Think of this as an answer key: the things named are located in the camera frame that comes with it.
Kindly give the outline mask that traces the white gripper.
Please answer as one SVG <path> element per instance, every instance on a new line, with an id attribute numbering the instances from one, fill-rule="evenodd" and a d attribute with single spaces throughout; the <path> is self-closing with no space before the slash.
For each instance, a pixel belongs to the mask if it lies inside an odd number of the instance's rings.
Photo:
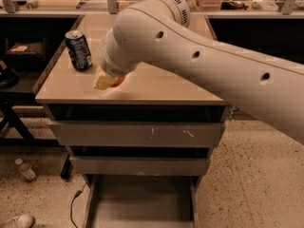
<path id="1" fill-rule="evenodd" d="M 118 80 L 134 71 L 138 62 L 127 53 L 116 41 L 112 31 L 109 31 L 102 39 L 98 51 L 99 68 L 93 81 L 93 87 L 106 90 L 112 87 Z"/>

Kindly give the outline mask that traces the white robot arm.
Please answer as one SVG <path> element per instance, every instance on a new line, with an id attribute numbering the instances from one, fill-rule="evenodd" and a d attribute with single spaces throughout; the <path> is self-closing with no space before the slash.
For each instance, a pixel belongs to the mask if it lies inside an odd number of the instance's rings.
<path id="1" fill-rule="evenodd" d="M 185 0 L 144 0 L 123 9 L 102 40 L 93 86 L 107 89 L 145 62 L 304 143 L 304 67 L 205 38 L 189 23 Z"/>

